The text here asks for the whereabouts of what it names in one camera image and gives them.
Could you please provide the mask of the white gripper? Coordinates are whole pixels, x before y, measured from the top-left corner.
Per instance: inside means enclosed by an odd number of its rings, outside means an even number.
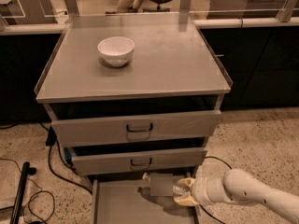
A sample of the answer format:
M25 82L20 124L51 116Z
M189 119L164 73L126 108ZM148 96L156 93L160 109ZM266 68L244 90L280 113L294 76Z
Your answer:
M225 201L225 189L221 177L182 178L177 184L192 188L192 195L187 192L174 201L181 206L212 205Z

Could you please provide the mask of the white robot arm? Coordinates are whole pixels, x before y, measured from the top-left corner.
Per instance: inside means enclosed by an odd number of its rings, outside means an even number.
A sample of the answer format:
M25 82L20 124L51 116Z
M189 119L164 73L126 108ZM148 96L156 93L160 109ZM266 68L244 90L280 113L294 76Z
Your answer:
M183 178L173 191L174 201L182 206L258 203L291 224L299 224L298 196L271 188L240 169L230 169L222 177Z

